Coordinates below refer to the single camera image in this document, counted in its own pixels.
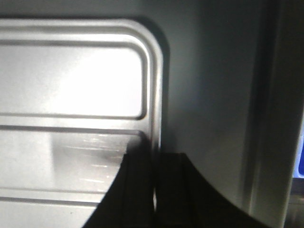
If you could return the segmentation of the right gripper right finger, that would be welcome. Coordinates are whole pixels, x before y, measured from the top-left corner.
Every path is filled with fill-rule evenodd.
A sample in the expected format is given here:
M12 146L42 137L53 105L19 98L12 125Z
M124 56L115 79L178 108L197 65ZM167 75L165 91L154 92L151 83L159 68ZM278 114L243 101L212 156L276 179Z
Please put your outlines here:
M223 197L184 153L159 156L156 183L158 228L264 228Z

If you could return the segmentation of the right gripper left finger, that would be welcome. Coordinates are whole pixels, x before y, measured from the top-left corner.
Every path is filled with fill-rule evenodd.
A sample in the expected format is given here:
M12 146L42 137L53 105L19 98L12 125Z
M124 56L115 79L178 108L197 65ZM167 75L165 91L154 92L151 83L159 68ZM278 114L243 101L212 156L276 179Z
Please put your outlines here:
M131 140L109 190L85 228L150 228L153 224L153 174L150 142Z

